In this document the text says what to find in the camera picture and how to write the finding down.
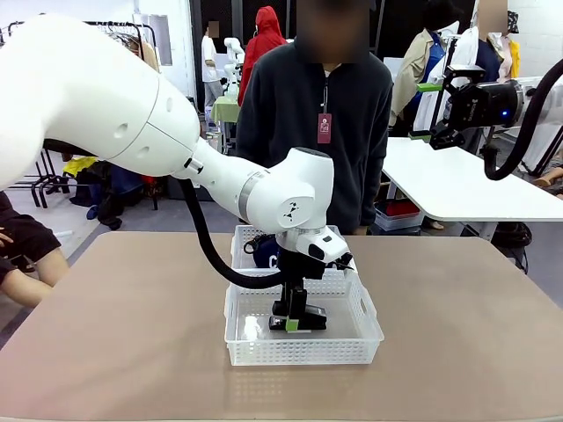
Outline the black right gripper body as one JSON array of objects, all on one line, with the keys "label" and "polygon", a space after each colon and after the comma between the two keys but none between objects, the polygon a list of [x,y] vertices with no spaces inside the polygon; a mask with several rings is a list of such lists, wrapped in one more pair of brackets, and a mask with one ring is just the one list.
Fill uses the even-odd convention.
[{"label": "black right gripper body", "polygon": [[518,82],[467,84],[448,100],[448,126],[513,127],[523,110],[523,88]]}]

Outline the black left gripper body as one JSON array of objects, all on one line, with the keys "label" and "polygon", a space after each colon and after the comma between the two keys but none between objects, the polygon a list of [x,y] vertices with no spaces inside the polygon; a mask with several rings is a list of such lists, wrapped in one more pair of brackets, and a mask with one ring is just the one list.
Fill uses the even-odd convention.
[{"label": "black left gripper body", "polygon": [[277,268],[290,278],[321,280],[325,272],[325,263],[299,252],[280,249]]}]

